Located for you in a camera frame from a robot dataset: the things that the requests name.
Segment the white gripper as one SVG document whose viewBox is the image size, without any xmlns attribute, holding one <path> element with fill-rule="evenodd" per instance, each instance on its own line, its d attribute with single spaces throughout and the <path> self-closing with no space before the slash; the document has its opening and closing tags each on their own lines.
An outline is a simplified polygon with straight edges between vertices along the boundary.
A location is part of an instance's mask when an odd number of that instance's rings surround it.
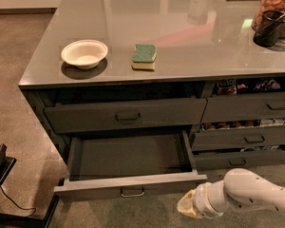
<svg viewBox="0 0 285 228">
<path fill-rule="evenodd" d="M 223 181 L 206 182 L 188 191 L 179 200 L 177 210 L 193 219 L 221 217 L 227 210 Z"/>
</svg>

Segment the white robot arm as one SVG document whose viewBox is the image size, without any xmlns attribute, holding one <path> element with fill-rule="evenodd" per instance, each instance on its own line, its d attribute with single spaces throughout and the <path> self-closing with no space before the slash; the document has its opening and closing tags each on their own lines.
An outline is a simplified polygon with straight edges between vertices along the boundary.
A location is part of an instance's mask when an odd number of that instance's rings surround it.
<svg viewBox="0 0 285 228">
<path fill-rule="evenodd" d="M 214 219 L 229 212 L 271 210 L 285 216 L 285 187 L 252 171 L 236 168 L 217 182 L 200 184 L 178 202 L 178 211 L 193 219 Z"/>
</svg>

